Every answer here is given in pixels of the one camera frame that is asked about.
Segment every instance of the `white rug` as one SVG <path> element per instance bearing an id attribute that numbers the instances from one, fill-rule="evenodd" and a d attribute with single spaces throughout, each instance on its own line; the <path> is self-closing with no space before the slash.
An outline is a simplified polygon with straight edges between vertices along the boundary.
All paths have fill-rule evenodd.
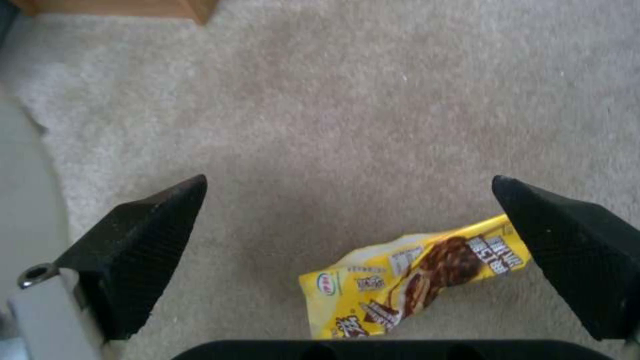
<path id="1" fill-rule="evenodd" d="M 640 226 L 636 0 L 222 0 L 188 20 L 21 17 L 0 80 L 49 133 L 75 238 L 203 173 L 127 359 L 307 338 L 299 274 L 500 212 L 495 174 Z M 446 291 L 387 339 L 590 339 L 540 270 Z"/>

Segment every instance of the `snack wrapper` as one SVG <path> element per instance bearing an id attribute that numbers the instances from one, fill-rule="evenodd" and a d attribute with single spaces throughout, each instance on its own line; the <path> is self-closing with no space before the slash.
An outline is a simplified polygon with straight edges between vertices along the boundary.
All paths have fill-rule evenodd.
<path id="1" fill-rule="evenodd" d="M 385 334 L 450 286 L 523 268 L 531 259 L 506 215 L 457 230 L 357 249 L 300 276 L 314 339 Z"/>

